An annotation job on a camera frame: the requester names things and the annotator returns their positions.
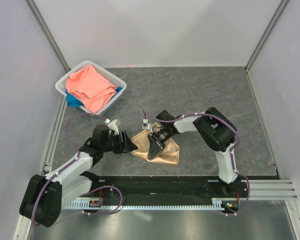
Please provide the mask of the peach satin napkin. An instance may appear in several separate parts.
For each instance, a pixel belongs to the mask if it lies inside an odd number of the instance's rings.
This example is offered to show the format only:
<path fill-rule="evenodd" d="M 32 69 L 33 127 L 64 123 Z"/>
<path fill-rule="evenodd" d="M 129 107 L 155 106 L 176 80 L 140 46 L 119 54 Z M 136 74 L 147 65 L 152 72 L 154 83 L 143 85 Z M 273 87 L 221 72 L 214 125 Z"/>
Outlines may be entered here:
<path fill-rule="evenodd" d="M 159 122 L 152 123 L 151 126 L 170 126 L 168 124 L 162 125 Z M 178 166 L 180 160 L 180 147 L 179 145 L 171 138 L 165 142 L 165 148 L 154 157 L 153 159 L 148 159 L 148 152 L 150 148 L 149 140 L 147 135 L 152 131 L 149 129 L 144 129 L 140 133 L 132 137 L 132 142 L 137 146 L 137 150 L 131 152 L 134 157 L 145 160 L 149 163 L 167 165 L 167 166 Z"/>

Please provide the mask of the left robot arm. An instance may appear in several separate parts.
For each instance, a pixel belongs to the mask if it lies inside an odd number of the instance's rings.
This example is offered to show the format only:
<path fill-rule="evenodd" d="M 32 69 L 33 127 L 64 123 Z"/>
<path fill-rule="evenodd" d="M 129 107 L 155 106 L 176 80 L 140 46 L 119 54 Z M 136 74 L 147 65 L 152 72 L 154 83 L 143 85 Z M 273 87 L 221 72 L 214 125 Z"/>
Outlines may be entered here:
<path fill-rule="evenodd" d="M 51 227 L 64 207 L 87 194 L 96 196 L 100 185 L 88 172 L 105 153 L 126 154 L 137 146 L 125 131 L 115 132 L 107 125 L 97 125 L 82 147 L 69 161 L 46 174 L 35 174 L 28 182 L 19 214 L 44 227 Z"/>

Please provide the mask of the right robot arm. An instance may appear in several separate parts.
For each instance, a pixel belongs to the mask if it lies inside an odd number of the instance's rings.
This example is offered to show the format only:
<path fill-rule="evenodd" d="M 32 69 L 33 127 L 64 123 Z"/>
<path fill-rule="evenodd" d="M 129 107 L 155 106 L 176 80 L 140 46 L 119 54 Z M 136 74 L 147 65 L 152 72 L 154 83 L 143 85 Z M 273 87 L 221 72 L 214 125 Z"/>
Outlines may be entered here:
<path fill-rule="evenodd" d="M 153 159 L 166 147 L 166 141 L 174 135 L 186 132 L 198 132 L 206 145 L 214 151 L 218 177 L 221 180 L 219 191 L 225 197 L 232 196 L 240 183 L 235 162 L 234 148 L 238 138 L 236 127 L 215 107 L 205 112 L 174 117 L 166 110 L 155 118 L 162 127 L 147 135 L 149 141 L 148 159 Z"/>

